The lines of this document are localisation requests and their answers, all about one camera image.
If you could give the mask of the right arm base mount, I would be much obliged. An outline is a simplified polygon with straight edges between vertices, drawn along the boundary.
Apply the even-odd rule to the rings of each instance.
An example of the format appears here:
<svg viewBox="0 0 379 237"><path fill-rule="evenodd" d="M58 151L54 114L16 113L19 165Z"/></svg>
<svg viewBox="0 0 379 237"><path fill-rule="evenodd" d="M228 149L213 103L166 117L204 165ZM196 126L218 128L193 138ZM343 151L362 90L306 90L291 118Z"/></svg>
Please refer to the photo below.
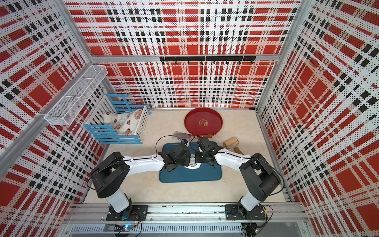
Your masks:
<svg viewBox="0 0 379 237"><path fill-rule="evenodd" d="M241 204L226 204L225 215L227 220L249 220L264 221L266 214L261 205L256 206L251 211L246 210Z"/></svg>

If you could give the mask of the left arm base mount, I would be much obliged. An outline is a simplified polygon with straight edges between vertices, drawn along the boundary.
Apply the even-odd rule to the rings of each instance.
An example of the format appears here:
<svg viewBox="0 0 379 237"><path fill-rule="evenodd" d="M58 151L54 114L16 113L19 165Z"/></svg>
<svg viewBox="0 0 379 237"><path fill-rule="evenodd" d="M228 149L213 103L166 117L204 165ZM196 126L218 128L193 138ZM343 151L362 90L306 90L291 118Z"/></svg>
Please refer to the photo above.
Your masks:
<svg viewBox="0 0 379 237"><path fill-rule="evenodd" d="M148 213L148 205L132 205L117 213L110 206L106 221L145 221Z"/></svg>

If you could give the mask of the white dough lump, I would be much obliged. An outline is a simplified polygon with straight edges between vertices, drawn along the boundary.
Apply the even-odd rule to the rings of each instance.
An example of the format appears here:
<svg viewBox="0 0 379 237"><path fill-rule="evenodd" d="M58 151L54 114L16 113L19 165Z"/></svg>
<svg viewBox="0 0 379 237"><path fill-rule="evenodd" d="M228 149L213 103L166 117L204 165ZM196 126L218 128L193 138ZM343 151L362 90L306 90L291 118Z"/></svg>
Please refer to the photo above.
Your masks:
<svg viewBox="0 0 379 237"><path fill-rule="evenodd" d="M201 163L193 163L193 164L189 164L188 166L186 166L185 168L187 169L191 169L191 170L194 170L194 169L198 169L200 168L201 166Z"/></svg>

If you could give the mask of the teal plastic tray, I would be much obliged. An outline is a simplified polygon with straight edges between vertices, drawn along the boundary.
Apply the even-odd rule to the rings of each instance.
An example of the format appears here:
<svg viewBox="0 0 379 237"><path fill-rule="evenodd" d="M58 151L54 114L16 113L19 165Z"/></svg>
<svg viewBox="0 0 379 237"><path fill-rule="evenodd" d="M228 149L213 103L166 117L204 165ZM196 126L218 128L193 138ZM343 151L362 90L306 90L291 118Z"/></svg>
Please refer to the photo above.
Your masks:
<svg viewBox="0 0 379 237"><path fill-rule="evenodd" d="M197 169L188 169L184 166L179 166L171 172L166 170L159 172L159 180L161 183L217 181L221 178L222 168L220 165L211 166L204 163Z"/></svg>

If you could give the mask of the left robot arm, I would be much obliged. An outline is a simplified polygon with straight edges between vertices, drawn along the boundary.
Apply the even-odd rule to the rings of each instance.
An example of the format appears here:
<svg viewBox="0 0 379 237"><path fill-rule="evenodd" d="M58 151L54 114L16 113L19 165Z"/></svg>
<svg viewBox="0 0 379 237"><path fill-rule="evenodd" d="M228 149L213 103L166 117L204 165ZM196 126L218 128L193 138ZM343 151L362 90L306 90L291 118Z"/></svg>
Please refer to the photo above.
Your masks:
<svg viewBox="0 0 379 237"><path fill-rule="evenodd" d="M98 198L105 199L116 213L131 206L121 185L126 177L150 171L172 171L179 166L188 166L190 151L186 144L179 143L173 150L145 157L127 157L114 152L97 165L90 174Z"/></svg>

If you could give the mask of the small glass bowl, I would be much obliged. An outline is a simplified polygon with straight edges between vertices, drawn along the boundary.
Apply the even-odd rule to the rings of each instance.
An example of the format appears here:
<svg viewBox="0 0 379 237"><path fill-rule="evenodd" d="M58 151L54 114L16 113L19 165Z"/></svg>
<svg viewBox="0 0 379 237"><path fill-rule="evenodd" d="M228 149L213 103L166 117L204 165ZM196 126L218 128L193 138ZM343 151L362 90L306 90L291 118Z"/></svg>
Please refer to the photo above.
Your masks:
<svg viewBox="0 0 379 237"><path fill-rule="evenodd" d="M197 165L197 162L196 162L196 159L195 159L195 155L191 154L190 155L190 160L189 160L189 166L195 167L196 165Z"/></svg>

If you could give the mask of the wooden rolling pin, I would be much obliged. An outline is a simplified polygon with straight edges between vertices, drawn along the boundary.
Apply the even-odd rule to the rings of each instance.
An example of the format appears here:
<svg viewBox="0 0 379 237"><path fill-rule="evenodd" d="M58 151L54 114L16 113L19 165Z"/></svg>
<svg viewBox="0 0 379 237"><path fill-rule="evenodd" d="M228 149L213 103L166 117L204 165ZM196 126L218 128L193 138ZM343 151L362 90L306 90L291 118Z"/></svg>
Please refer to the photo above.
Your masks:
<svg viewBox="0 0 379 237"><path fill-rule="evenodd" d="M243 155L242 151L238 148L239 140L236 137L232 137L223 143L226 149L232 149L234 152Z"/></svg>

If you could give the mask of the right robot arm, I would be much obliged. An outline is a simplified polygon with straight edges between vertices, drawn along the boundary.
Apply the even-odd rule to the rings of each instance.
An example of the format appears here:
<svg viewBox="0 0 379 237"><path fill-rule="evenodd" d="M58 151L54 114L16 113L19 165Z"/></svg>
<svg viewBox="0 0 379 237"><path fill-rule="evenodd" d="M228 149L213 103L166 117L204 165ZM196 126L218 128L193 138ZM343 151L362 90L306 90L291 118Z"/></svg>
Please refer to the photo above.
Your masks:
<svg viewBox="0 0 379 237"><path fill-rule="evenodd" d="M253 211L264 202L281 184L281 175L259 153L252 156L230 152L221 146L214 146L206 137L197 141L199 152L196 161L226 166L240 172L247 193L238 202L239 209L246 213Z"/></svg>

